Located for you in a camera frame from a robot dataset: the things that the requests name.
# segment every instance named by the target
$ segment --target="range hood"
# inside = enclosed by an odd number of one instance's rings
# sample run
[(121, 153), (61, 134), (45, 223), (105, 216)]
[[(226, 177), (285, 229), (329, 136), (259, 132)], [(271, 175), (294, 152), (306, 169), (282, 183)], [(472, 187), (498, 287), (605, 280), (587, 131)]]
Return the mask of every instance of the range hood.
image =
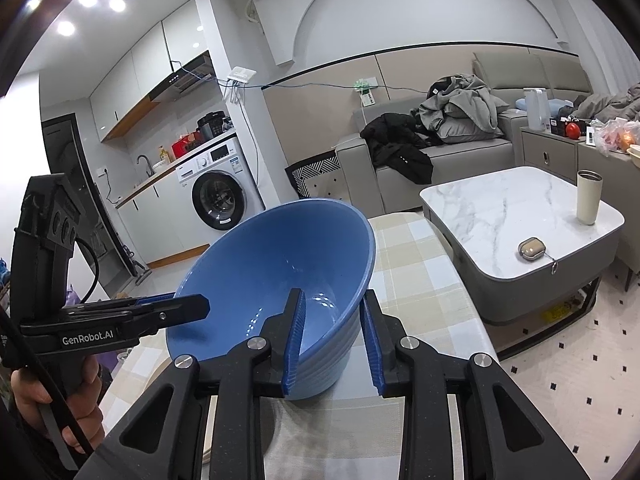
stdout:
[(156, 103), (175, 101), (207, 81), (212, 81), (215, 77), (216, 72), (213, 70), (213, 64), (207, 50), (156, 86), (149, 92), (149, 99)]

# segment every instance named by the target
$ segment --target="human hand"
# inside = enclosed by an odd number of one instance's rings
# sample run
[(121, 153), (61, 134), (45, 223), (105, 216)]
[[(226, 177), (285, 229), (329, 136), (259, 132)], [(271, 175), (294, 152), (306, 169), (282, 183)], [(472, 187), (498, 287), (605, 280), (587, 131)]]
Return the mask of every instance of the human hand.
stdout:
[[(85, 358), (82, 364), (83, 382), (78, 390), (66, 400), (71, 413), (78, 421), (80, 429), (84, 431), (94, 449), (104, 440), (102, 412), (97, 404), (102, 388), (102, 381), (98, 377), (99, 369), (100, 365), (95, 356), (91, 355)], [(14, 391), (15, 405), (22, 418), (32, 428), (48, 437), (38, 409), (38, 404), (51, 403), (51, 397), (49, 397), (44, 386), (30, 370), (22, 368), (11, 374), (11, 388)], [(77, 452), (84, 453), (68, 426), (62, 430), (62, 437)]]

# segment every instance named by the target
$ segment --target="dish soap bottle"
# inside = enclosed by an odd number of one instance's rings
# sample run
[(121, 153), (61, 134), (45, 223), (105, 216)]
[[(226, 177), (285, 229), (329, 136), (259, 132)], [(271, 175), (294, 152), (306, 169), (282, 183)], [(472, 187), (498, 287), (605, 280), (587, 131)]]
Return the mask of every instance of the dish soap bottle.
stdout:
[(171, 164), (171, 157), (169, 153), (164, 148), (164, 146), (160, 146), (160, 160), (163, 160), (166, 164)]

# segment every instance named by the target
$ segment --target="kitchen faucet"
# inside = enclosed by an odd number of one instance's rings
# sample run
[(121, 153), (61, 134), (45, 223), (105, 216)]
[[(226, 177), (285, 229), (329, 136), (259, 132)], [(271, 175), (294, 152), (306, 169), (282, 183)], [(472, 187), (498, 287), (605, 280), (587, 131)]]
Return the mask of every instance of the kitchen faucet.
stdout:
[(140, 164), (140, 159), (144, 158), (146, 160), (146, 165), (149, 167), (146, 171), (147, 176), (154, 176), (154, 168), (151, 166), (151, 162), (149, 162), (149, 158), (146, 155), (139, 155), (138, 160), (136, 160), (136, 164)]

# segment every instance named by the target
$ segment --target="red apple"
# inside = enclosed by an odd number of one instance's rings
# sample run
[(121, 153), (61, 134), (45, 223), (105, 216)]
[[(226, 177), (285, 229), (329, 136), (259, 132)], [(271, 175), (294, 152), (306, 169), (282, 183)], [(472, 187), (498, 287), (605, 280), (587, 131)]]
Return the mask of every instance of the red apple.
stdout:
[(564, 132), (566, 133), (567, 137), (573, 140), (580, 139), (580, 135), (582, 134), (580, 131), (580, 126), (578, 126), (576, 123), (568, 123), (564, 128)]

